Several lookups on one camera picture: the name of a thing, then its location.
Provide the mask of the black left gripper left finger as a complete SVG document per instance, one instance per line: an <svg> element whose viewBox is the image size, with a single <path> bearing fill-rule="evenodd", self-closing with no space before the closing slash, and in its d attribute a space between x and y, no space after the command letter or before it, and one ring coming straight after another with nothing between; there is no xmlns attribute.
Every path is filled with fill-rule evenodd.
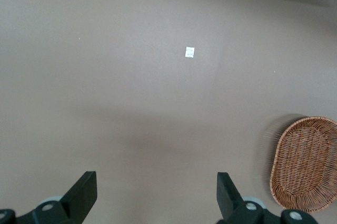
<svg viewBox="0 0 337 224"><path fill-rule="evenodd" d="M95 171L86 171L59 201L40 204L16 223L83 223L97 200Z"/></svg>

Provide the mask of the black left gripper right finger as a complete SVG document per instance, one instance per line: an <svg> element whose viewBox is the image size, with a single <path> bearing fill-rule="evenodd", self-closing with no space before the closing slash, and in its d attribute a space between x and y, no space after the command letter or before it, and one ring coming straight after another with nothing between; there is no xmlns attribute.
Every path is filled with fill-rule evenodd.
<svg viewBox="0 0 337 224"><path fill-rule="evenodd" d="M222 219L217 223L281 223L281 217L262 208L259 203L245 201L227 172L217 174L216 199Z"/></svg>

